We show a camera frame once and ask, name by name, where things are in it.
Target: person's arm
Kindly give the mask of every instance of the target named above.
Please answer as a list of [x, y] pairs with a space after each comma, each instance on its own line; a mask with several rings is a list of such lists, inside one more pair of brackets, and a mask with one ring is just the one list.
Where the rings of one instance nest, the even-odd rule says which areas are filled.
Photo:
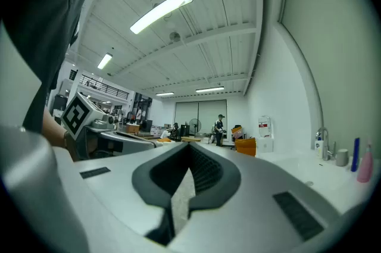
[[67, 149], [71, 159], [77, 161], [76, 142], [70, 135], [65, 136], [65, 133], [66, 129], [54, 120], [47, 107], [45, 107], [42, 119], [42, 135], [52, 146]]
[[47, 107], [45, 107], [42, 120], [42, 135], [52, 146], [66, 148], [65, 132], [65, 128], [54, 120]]

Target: white ceiling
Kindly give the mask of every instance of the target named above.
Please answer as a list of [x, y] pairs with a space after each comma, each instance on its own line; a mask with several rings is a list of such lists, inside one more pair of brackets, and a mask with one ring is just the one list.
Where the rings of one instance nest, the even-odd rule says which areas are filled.
[[[171, 91], [169, 97], [191, 96], [218, 84], [226, 93], [242, 94], [259, 42], [262, 10], [257, 10], [257, 0], [193, 0], [138, 35], [132, 33], [130, 26], [163, 1], [93, 0], [82, 16], [77, 52], [69, 52], [68, 59], [96, 68], [109, 52], [113, 58], [99, 75], [110, 73], [110, 81], [147, 95]], [[170, 46], [173, 31], [186, 46]]]

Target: cup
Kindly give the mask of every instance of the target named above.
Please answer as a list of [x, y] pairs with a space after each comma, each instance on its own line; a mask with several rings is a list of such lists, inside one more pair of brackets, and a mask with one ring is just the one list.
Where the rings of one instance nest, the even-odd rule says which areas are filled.
[[349, 161], [349, 155], [347, 149], [339, 149], [336, 153], [336, 165], [346, 166]]

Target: ceiling beam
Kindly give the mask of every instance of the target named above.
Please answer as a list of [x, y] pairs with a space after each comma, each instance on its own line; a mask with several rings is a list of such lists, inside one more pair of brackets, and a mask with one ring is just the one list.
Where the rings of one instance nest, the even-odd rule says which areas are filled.
[[234, 26], [221, 27], [219, 29], [210, 30], [204, 33], [197, 34], [195, 36], [188, 37], [184, 40], [167, 45], [157, 51], [142, 57], [137, 62], [128, 65], [126, 68], [118, 72], [118, 75], [126, 74], [140, 68], [141, 66], [150, 63], [153, 60], [157, 60], [163, 55], [175, 53], [179, 49], [184, 47], [197, 46], [200, 43], [209, 42], [219, 38], [225, 38], [234, 35], [250, 34], [256, 32], [255, 25], [253, 23], [236, 24]]
[[143, 90], [150, 90], [153, 92], [158, 92], [162, 90], [171, 91], [172, 89], [177, 89], [177, 88], [200, 86], [200, 85], [205, 86], [207, 84], [213, 85], [213, 84], [224, 83], [224, 82], [235, 82], [238, 80], [246, 80], [247, 78], [248, 78], [247, 73], [235, 74], [235, 75], [223, 75], [223, 76], [207, 78], [208, 83], [205, 83], [205, 79], [199, 79], [199, 80], [191, 80], [189, 82], [184, 82], [184, 83], [172, 83], [172, 84], [167, 84], [167, 85], [163, 85], [159, 87], [151, 87], [151, 88], [146, 88]]
[[261, 30], [262, 30], [262, 22], [263, 22], [263, 0], [255, 0], [255, 11], [257, 13], [257, 19], [255, 24], [257, 25], [257, 33], [255, 34], [253, 51], [251, 53], [250, 65], [249, 65], [249, 73], [248, 78], [246, 80], [245, 88], [243, 89], [243, 95], [246, 94], [248, 90], [248, 86], [251, 81], [252, 72], [254, 71], [255, 60], [257, 58], [258, 47], [260, 45], [261, 39]]
[[194, 93], [189, 95], [170, 95], [163, 96], [162, 101], [209, 101], [209, 100], [218, 100], [226, 99], [230, 96], [242, 96], [242, 92], [220, 92], [220, 93]]

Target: railing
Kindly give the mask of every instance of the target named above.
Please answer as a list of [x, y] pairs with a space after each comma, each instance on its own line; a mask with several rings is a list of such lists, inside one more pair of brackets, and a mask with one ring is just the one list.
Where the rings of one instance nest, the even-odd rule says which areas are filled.
[[115, 87], [108, 86], [106, 84], [103, 84], [95, 79], [92, 79], [91, 77], [88, 77], [86, 75], [82, 75], [80, 80], [80, 84], [83, 84], [86, 87], [92, 88], [97, 91], [104, 92], [106, 94], [110, 94], [113, 96], [117, 96], [119, 98], [125, 98], [127, 99], [129, 97], [129, 93], [123, 90], [119, 90]]

